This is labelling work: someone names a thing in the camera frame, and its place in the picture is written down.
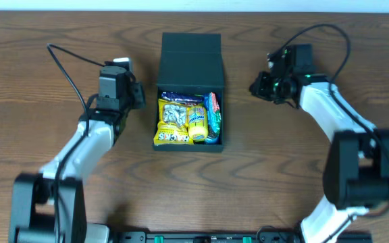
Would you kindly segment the purple Dairy Milk bar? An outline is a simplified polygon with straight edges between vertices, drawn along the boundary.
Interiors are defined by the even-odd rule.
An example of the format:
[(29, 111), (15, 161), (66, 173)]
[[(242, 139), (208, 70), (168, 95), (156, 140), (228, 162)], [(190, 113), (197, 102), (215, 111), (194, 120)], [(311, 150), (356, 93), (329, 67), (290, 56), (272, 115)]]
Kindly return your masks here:
[(194, 94), (181, 94), (177, 92), (162, 92), (161, 98), (176, 103), (202, 103), (203, 97)]

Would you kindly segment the yellow Hacks candy bag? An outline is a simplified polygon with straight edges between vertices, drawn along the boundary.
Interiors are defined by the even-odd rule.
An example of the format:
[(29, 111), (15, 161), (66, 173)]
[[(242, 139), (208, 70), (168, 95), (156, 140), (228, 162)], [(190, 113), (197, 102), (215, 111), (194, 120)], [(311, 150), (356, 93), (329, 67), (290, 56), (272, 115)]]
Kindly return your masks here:
[(165, 144), (193, 145), (188, 135), (188, 107), (164, 99), (158, 100), (159, 122), (153, 139), (155, 146)]

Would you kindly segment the dark green box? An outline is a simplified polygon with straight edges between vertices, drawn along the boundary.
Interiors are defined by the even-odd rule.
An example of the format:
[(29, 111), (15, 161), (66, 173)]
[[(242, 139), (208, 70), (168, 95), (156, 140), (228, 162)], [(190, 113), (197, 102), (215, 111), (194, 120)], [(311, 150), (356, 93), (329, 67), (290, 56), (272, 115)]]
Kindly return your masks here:
[(157, 98), (163, 92), (216, 94), (225, 118), (225, 71), (220, 34), (164, 32), (157, 77)]

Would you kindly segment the yellow Mentos bottle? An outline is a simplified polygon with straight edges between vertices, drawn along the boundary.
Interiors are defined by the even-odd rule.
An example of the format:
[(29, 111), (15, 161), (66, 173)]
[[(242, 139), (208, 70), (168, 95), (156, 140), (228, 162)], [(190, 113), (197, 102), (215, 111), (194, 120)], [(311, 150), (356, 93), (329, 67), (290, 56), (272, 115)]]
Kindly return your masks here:
[(203, 106), (193, 106), (188, 110), (188, 135), (195, 142), (204, 141), (208, 136), (206, 109)]

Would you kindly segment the red green KitKat bar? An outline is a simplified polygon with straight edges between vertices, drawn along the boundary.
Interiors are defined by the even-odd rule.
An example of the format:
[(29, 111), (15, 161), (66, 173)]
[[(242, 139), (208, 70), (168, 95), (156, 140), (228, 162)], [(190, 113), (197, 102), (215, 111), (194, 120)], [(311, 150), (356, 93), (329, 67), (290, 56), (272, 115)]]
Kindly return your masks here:
[(207, 110), (208, 125), (214, 134), (221, 132), (222, 117), (217, 96), (214, 92), (203, 95), (203, 104)]

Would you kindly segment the blue Oreo cookie pack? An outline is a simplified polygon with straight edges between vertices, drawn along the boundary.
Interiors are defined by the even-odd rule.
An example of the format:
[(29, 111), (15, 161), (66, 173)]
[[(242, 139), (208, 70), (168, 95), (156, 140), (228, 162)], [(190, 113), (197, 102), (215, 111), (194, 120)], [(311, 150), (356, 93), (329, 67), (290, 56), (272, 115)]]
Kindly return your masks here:
[(217, 144), (219, 142), (219, 134), (209, 134), (205, 139), (205, 144)]

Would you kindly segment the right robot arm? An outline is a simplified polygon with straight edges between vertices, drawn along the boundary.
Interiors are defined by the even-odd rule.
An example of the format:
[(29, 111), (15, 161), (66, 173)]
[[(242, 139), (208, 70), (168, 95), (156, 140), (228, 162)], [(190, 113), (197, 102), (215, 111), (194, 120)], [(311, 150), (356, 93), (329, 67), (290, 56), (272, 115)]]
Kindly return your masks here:
[(334, 82), (318, 74), (310, 44), (288, 45), (267, 56), (251, 94), (307, 112), (330, 141), (322, 176), (323, 197), (293, 232), (276, 232), (274, 242), (371, 242), (364, 232), (347, 232), (359, 217), (389, 205), (389, 129), (362, 118)]

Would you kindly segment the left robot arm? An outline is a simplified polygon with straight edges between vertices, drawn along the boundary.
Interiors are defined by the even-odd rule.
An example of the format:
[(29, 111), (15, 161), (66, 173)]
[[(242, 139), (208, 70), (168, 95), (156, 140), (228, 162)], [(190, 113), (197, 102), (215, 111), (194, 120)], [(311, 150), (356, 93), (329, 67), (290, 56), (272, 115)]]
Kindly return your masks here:
[(75, 134), (38, 173), (14, 181), (9, 242), (112, 242), (108, 226), (88, 223), (83, 183), (124, 131), (128, 113), (145, 106), (145, 94), (127, 58), (108, 61), (95, 102)]

